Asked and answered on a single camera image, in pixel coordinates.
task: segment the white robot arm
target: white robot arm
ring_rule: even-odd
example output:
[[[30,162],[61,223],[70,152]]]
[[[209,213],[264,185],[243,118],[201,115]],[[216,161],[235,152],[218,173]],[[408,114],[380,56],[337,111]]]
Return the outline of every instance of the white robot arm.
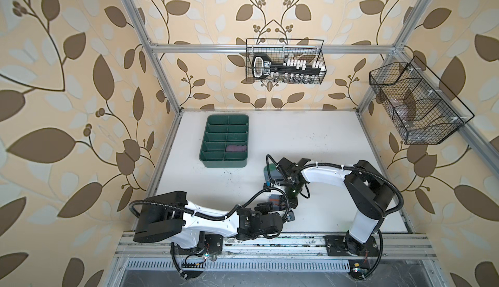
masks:
[[[353,167],[324,163],[306,165],[309,161],[302,159],[295,164],[288,159],[281,159],[276,164],[281,176],[271,178],[264,190],[257,194],[280,192],[281,203],[286,204],[284,212],[274,211],[272,203],[258,204],[254,210],[247,209],[246,206],[257,195],[245,205],[235,206],[230,212],[198,206],[187,201],[186,193],[182,191],[134,201],[130,203],[130,209],[139,218],[134,241],[152,243],[168,239],[183,249],[189,249],[197,246],[200,232],[236,237],[239,240],[255,239],[259,235],[273,238],[269,235],[279,234],[283,222],[289,220],[290,207],[295,209],[298,206],[297,196],[305,184],[318,182],[346,187],[352,196],[358,211],[345,236],[345,248],[351,254],[359,255],[364,249],[363,244],[381,226],[384,217],[402,207],[400,195],[397,207],[386,210],[394,194],[400,192],[366,161],[361,160]],[[272,180],[275,182],[279,179],[288,184],[279,188],[272,186]],[[135,205],[143,205],[140,214],[133,209]]]

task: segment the green tray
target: green tray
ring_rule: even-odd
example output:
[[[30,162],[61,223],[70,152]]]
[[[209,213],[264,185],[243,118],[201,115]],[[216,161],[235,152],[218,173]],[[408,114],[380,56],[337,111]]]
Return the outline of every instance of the green tray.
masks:
[[[248,151],[226,152],[227,145],[248,145],[247,115],[210,115],[206,121],[199,160],[207,168],[242,168]]]

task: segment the black wire basket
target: black wire basket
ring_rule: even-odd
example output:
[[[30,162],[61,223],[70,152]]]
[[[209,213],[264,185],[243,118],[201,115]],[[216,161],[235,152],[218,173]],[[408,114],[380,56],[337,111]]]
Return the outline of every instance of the black wire basket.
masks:
[[[428,70],[438,83],[423,77]],[[369,72],[369,84],[405,144],[440,144],[475,115],[417,56]],[[462,108],[458,113],[456,105]]]
[[[323,40],[248,38],[246,80],[321,84],[327,72],[323,44]]]

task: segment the floral wallpaper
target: floral wallpaper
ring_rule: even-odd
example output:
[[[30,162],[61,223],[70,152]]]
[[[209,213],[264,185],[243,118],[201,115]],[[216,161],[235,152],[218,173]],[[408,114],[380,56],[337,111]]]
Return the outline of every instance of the floral wallpaper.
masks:
[[[286,84],[246,78],[241,55],[165,53],[168,80],[183,108],[353,109],[369,85],[368,73],[381,65],[379,54],[325,54],[322,84]]]
[[[433,0],[406,47],[467,104],[476,115],[470,123],[496,148],[498,4]],[[440,145],[403,145],[379,102],[371,102],[363,119],[416,231],[428,234],[451,284],[499,285],[498,178],[458,133]]]
[[[97,286],[173,113],[120,0],[0,5],[0,285]]]
[[[237,37],[391,44],[416,0],[135,0],[156,43],[234,44]]]

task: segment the white table surface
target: white table surface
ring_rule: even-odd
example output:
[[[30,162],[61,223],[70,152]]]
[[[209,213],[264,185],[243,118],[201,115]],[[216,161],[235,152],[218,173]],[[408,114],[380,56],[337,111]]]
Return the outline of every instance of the white table surface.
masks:
[[[199,160],[206,120],[212,114],[249,116],[248,159],[244,168],[206,168]],[[352,111],[250,111],[183,114],[156,195],[187,192],[197,205],[230,210],[262,189],[265,156],[297,162],[309,158],[318,162],[352,165],[369,161],[379,171],[367,138]],[[283,232],[346,232],[357,208],[346,188],[309,184],[310,199],[298,197],[295,221],[284,224]],[[258,202],[267,201],[261,195]],[[399,213],[389,215],[382,232],[406,233]]]

